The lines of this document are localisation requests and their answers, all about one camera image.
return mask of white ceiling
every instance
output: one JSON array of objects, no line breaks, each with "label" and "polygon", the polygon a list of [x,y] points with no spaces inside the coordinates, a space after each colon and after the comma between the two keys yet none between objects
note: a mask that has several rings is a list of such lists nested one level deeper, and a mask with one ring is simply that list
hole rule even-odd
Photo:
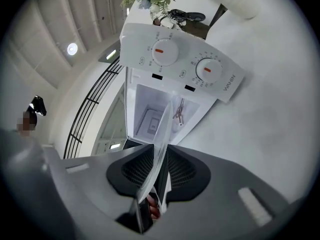
[{"label": "white ceiling", "polygon": [[[28,0],[6,38],[6,52],[22,76],[57,89],[77,61],[119,33],[126,19],[121,0]],[[67,53],[70,43],[78,52]]]}]

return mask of white flower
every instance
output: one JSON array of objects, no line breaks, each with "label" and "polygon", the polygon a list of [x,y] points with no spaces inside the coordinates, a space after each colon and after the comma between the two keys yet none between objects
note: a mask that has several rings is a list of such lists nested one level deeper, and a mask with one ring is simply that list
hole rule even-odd
[{"label": "white flower", "polygon": [[160,12],[160,7],[157,4],[152,4],[150,6],[150,12],[157,14],[158,12]]}]

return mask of black metal railing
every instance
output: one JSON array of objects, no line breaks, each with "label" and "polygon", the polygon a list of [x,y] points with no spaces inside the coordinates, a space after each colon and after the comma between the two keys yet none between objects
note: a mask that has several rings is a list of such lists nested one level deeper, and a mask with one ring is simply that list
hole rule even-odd
[{"label": "black metal railing", "polygon": [[78,156],[84,137],[83,135],[87,130],[88,123],[94,111],[109,88],[109,85],[123,68],[123,66],[119,64],[119,59],[120,57],[116,58],[102,73],[82,102],[71,126],[63,159],[76,158]]}]

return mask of ceiling light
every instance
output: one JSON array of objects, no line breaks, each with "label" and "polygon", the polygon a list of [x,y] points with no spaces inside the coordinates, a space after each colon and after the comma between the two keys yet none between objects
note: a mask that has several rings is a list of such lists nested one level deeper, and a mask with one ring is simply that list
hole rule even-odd
[{"label": "ceiling light", "polygon": [[78,45],[75,44],[74,42],[70,43],[68,48],[67,48],[68,54],[75,55],[77,53],[77,51],[78,51]]},{"label": "ceiling light", "polygon": [[119,144],[111,145],[111,146],[110,146],[110,149],[113,150],[113,149],[116,149],[116,148],[119,148],[119,147],[120,147],[120,143],[119,143]]},{"label": "ceiling light", "polygon": [[109,60],[113,55],[115,55],[116,50],[113,50],[107,57],[106,59]]}]

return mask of white control panel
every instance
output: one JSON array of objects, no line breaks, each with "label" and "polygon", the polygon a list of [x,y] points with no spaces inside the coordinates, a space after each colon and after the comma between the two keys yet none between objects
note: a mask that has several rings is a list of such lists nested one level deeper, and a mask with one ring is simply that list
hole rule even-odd
[{"label": "white control panel", "polygon": [[155,25],[127,23],[120,64],[141,69],[202,90],[228,102],[245,76],[244,70],[219,50],[190,34]]}]

